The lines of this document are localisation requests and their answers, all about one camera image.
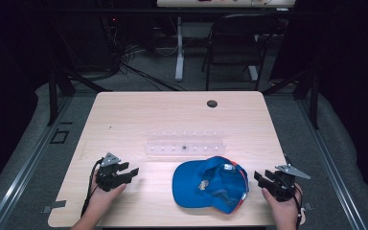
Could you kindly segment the person's right hand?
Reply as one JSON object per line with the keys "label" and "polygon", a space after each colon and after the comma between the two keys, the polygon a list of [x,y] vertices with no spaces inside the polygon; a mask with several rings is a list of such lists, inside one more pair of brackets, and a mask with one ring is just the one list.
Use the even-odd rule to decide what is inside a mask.
{"label": "person's right hand", "polygon": [[298,205],[301,204],[303,192],[298,184],[295,185],[295,188],[296,200],[292,198],[284,202],[277,201],[266,188],[262,188],[262,194],[271,208],[277,230],[297,230],[299,212],[301,211]]}

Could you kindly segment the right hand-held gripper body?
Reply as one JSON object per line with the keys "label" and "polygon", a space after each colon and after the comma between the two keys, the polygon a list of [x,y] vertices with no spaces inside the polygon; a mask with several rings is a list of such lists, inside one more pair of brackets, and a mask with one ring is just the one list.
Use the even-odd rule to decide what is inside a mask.
{"label": "right hand-held gripper body", "polygon": [[295,178],[301,177],[304,179],[310,179],[311,177],[293,167],[291,164],[279,165],[275,167],[276,171],[279,172],[279,179],[276,182],[275,189],[270,192],[277,198],[278,201],[288,201],[295,194]]}

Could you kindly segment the clear acrylic rack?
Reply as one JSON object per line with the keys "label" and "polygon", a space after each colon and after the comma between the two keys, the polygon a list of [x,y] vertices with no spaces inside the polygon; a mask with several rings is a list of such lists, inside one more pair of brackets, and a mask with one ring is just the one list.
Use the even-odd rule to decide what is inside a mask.
{"label": "clear acrylic rack", "polygon": [[146,153],[154,156],[222,155],[226,146],[215,130],[154,130],[148,133]]}

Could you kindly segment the black metal stand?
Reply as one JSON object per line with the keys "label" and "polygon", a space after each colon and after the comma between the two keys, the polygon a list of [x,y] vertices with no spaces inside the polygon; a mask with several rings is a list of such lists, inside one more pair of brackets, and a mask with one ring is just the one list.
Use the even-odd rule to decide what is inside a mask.
{"label": "black metal stand", "polygon": [[290,78],[280,80],[274,86],[264,90],[263,94],[266,96],[271,95],[294,81],[298,81],[298,83],[292,92],[293,98],[295,100],[304,100],[309,96],[309,120],[315,129],[319,129],[317,123],[319,69],[317,67],[308,68],[307,70],[303,70]]}
{"label": "black metal stand", "polygon": [[74,64],[69,57],[66,42],[58,30],[58,26],[54,19],[48,20],[50,29],[49,32],[49,44],[51,49],[49,60],[51,62],[51,73],[49,75],[49,106],[50,106],[50,120],[48,125],[51,126],[59,117],[58,111],[58,90],[65,97],[73,97],[76,93],[76,89],[73,86],[72,80],[78,81],[88,88],[100,92],[109,92],[109,89],[105,89],[93,81],[80,75],[74,68]]}

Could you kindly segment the black folding chair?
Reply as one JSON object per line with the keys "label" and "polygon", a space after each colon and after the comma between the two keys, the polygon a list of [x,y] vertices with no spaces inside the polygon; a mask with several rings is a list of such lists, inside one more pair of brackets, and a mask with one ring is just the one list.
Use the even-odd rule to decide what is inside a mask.
{"label": "black folding chair", "polygon": [[259,88],[265,66],[267,43],[279,19],[269,14],[233,13],[216,20],[207,37],[201,71],[206,71],[205,89],[210,88],[212,66],[258,66],[254,89]]}

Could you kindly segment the black tape square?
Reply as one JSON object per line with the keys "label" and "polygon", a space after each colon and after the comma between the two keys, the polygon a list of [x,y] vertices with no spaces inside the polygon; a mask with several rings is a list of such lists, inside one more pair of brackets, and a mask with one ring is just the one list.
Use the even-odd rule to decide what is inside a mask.
{"label": "black tape square", "polygon": [[51,138],[50,143],[51,144],[64,144],[65,141],[67,140],[69,135],[69,131],[68,130],[59,130],[57,129],[53,135],[53,137]]}

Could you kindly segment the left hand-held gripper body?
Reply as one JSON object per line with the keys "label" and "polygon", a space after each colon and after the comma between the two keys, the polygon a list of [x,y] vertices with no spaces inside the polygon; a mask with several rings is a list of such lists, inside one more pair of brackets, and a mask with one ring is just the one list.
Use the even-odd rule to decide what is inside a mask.
{"label": "left hand-held gripper body", "polygon": [[122,164],[121,159],[111,152],[108,152],[103,158],[96,177],[96,182],[102,190],[109,192],[130,182],[130,179],[125,179],[122,174],[118,174],[119,164]]}

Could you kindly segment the blue baseball cap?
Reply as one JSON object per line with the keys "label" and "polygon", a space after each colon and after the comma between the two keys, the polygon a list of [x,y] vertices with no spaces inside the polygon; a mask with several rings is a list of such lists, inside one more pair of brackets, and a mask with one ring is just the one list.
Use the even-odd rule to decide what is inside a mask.
{"label": "blue baseball cap", "polygon": [[184,208],[238,209],[249,193],[247,172],[222,156],[180,164],[172,176],[172,196]]}

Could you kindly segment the person's left hand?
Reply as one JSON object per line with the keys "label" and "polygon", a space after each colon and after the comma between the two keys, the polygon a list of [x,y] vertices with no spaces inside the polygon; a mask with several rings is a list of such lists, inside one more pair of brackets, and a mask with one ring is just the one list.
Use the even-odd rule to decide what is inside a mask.
{"label": "person's left hand", "polygon": [[89,218],[90,220],[99,222],[101,218],[107,213],[117,196],[121,194],[126,187],[126,184],[122,184],[117,188],[106,192],[98,187],[96,178],[93,178],[90,199],[84,216]]}

